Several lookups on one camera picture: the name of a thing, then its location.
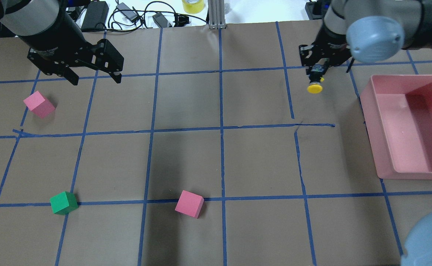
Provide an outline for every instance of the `pink plastic bin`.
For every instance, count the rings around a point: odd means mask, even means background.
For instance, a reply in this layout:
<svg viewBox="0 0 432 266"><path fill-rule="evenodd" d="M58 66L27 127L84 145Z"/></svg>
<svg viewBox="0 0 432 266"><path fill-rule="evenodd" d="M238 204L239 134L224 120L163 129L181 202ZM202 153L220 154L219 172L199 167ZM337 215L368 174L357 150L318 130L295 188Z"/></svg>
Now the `pink plastic bin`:
<svg viewBox="0 0 432 266"><path fill-rule="evenodd" d="M432 180L432 75L374 75L361 101L378 177Z"/></svg>

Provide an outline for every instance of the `tape roll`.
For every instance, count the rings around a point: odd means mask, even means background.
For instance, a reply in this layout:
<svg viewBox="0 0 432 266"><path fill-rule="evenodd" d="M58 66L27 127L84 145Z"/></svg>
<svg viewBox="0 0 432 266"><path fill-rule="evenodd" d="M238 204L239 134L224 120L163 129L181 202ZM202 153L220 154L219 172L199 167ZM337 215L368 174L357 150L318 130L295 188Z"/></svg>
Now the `tape roll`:
<svg viewBox="0 0 432 266"><path fill-rule="evenodd" d="M203 0L182 0L185 12L189 14L196 14L201 12L205 7Z"/></svg>

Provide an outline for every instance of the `table surface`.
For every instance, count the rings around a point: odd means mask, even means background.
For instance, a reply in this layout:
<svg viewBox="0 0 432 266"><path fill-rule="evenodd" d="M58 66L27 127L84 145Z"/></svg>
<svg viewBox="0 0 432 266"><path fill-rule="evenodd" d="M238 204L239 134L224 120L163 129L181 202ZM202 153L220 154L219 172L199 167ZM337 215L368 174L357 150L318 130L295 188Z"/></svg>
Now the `table surface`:
<svg viewBox="0 0 432 266"><path fill-rule="evenodd" d="M432 181L377 177L359 93L432 74L432 52L332 68L313 95L297 47L318 27L108 33L122 83L77 69L78 86L0 39L0 265L398 265ZM54 113L25 109L34 91ZM205 198L199 219L174 211L182 190ZM49 205L62 191L67 216Z"/></svg>

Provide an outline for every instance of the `green cube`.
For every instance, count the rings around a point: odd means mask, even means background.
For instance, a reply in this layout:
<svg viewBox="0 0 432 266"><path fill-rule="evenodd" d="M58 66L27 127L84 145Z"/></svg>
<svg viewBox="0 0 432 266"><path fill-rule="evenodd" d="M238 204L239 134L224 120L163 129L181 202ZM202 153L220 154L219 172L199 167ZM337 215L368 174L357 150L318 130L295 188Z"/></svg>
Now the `green cube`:
<svg viewBox="0 0 432 266"><path fill-rule="evenodd" d="M72 210L78 209L75 195L64 191L50 198L50 205L54 214L66 215Z"/></svg>

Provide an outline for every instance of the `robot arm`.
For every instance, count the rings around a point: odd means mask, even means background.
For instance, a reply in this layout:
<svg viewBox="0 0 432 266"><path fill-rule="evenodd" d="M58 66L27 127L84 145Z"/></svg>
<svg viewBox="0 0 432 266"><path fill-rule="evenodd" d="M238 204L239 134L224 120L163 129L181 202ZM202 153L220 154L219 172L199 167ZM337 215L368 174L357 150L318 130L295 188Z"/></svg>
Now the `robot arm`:
<svg viewBox="0 0 432 266"><path fill-rule="evenodd" d="M31 47L28 59L46 75L57 74L73 85L70 67L86 66L108 73L120 83L124 58L106 39L85 40L65 12L67 0L0 0L0 22Z"/></svg>
<svg viewBox="0 0 432 266"><path fill-rule="evenodd" d="M328 68L351 56L378 62L423 47L432 48L432 0L333 0L315 41L299 52L308 91L318 93Z"/></svg>

